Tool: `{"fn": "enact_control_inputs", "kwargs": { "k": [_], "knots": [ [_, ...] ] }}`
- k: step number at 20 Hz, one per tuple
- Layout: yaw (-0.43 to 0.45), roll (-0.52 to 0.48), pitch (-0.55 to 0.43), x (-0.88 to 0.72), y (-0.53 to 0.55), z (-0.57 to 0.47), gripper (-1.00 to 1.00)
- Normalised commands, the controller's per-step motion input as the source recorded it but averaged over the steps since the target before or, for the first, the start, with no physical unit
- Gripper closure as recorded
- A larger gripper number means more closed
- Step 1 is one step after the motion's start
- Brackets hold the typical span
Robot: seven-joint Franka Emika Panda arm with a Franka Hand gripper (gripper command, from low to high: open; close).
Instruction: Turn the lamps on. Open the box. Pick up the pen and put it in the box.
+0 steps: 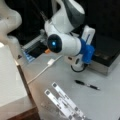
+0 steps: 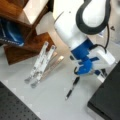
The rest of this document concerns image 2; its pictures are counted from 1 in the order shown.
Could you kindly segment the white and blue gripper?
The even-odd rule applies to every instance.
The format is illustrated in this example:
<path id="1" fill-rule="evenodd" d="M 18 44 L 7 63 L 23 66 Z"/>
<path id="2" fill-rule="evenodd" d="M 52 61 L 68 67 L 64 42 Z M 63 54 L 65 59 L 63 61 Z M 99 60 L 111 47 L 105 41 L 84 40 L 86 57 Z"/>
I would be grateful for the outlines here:
<path id="1" fill-rule="evenodd" d="M 105 79 L 106 69 L 115 63 L 114 56 L 100 44 L 93 44 L 89 39 L 71 51 L 78 65 L 74 73 L 78 76 L 95 74 L 99 79 Z"/>

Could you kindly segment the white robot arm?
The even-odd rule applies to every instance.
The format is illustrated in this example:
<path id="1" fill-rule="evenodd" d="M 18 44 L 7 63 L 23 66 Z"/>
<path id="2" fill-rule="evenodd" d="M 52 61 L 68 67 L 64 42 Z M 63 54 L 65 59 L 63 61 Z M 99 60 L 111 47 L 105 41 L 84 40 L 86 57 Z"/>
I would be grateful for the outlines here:
<path id="1" fill-rule="evenodd" d="M 110 0 L 84 0 L 81 5 L 62 12 L 54 27 L 62 41 L 69 47 L 71 60 L 78 62 L 76 75 L 96 74 L 105 78 L 106 68 L 115 62 L 107 46 L 94 44 L 88 35 L 95 35 L 109 29 Z"/>

